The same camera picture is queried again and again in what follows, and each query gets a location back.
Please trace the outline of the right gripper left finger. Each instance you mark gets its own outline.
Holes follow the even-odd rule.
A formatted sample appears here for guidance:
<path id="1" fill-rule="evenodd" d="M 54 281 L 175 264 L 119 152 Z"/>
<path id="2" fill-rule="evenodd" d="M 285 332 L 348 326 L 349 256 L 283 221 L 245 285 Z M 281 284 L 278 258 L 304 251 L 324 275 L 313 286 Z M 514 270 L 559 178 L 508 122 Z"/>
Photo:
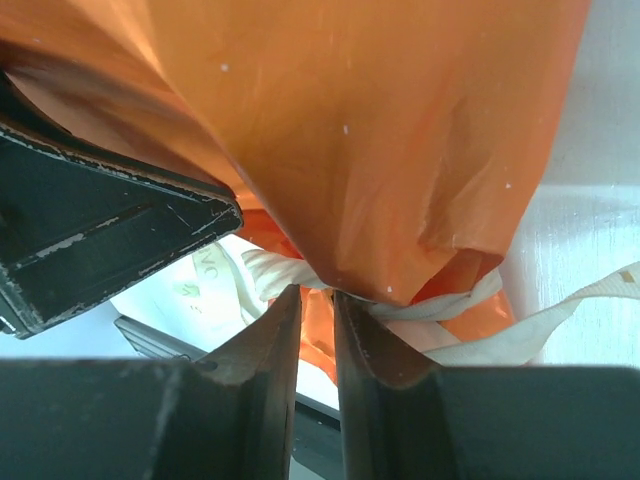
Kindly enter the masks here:
<path id="1" fill-rule="evenodd" d="M 5 360 L 5 479 L 285 479 L 297 286 L 202 359 Z"/>

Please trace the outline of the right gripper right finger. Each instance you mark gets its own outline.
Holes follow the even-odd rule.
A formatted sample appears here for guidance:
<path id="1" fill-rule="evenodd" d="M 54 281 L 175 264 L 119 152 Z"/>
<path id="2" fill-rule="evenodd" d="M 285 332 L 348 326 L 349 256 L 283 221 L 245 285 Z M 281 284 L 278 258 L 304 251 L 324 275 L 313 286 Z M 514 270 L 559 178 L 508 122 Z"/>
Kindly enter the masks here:
<path id="1" fill-rule="evenodd" d="M 444 367 L 334 297 L 350 479 L 635 479 L 639 373 Z"/>

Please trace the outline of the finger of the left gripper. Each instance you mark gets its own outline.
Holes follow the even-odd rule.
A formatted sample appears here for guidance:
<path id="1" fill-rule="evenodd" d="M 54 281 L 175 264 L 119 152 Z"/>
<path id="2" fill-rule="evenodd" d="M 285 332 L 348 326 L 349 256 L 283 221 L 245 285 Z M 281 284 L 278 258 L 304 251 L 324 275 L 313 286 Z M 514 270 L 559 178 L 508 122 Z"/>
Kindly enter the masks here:
<path id="1" fill-rule="evenodd" d="M 232 191 L 81 140 L 1 81 L 1 330 L 26 339 L 238 231 Z"/>

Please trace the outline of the cream printed ribbon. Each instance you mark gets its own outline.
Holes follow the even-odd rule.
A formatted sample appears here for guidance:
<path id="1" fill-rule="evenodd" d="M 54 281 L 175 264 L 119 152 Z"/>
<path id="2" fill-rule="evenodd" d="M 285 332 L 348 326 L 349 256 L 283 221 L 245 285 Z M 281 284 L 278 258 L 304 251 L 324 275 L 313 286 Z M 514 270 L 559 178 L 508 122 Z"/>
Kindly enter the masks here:
<path id="1" fill-rule="evenodd" d="M 262 249 L 232 257 L 217 244 L 191 256 L 194 276 L 174 292 L 208 323 L 234 318 L 253 323 L 289 285 L 302 295 L 300 357 L 329 377 L 336 375 L 332 289 L 308 263 Z M 523 365 L 580 303 L 591 298 L 639 297 L 639 265 L 630 264 L 520 321 L 514 320 L 491 271 L 464 293 L 427 299 L 408 307 L 365 303 L 365 311 L 413 348 L 443 366 Z"/>

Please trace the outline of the orange wrapping paper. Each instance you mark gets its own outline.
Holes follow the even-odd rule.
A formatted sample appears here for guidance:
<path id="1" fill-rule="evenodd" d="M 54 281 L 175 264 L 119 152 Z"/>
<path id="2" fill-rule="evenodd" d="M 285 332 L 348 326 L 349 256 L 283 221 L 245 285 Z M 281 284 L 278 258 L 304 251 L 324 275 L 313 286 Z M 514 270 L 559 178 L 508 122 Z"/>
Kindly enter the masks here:
<path id="1" fill-rule="evenodd" d="M 504 260 L 551 154 L 586 1 L 5 1 L 1 66 L 55 124 L 229 186 L 241 236 L 329 295 L 415 305 Z"/>

